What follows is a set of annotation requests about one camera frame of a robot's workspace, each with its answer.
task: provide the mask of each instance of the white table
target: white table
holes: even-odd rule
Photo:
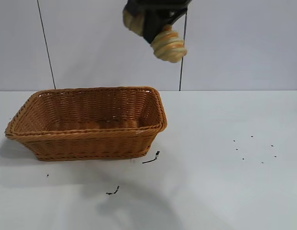
[[[0,92],[0,230],[297,230],[297,91],[162,92],[146,157],[74,162],[4,137],[30,94]]]

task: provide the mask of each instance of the wicker basket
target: wicker basket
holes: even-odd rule
[[[144,156],[166,126],[153,88],[65,89],[33,94],[5,133],[41,161],[128,159]]]

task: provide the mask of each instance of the black wire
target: black wire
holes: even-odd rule
[[[150,163],[150,162],[153,162],[153,161],[157,160],[157,158],[158,158],[158,156],[159,156],[159,153],[160,153],[160,151],[158,151],[158,152],[156,153],[156,157],[155,157],[153,160],[151,160],[151,161],[146,161],[146,162],[142,162],[142,164]]]

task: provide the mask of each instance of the robotic arm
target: robotic arm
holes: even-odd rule
[[[176,63],[187,54],[184,40],[172,25],[188,10],[191,0],[128,0],[123,11],[125,26],[142,36],[157,58]]]

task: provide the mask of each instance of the white wall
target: white wall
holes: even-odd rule
[[[180,63],[158,60],[122,22],[127,0],[40,0],[57,88],[179,90]],[[183,35],[184,18],[175,24]]]
[[[123,26],[127,0],[39,1],[57,88],[179,89],[180,63]],[[186,46],[182,90],[297,90],[297,0],[194,0]],[[0,90],[53,87],[36,0],[0,1]]]
[[[36,0],[0,0],[0,90],[53,88]]]
[[[297,90],[297,0],[194,0],[183,90]]]

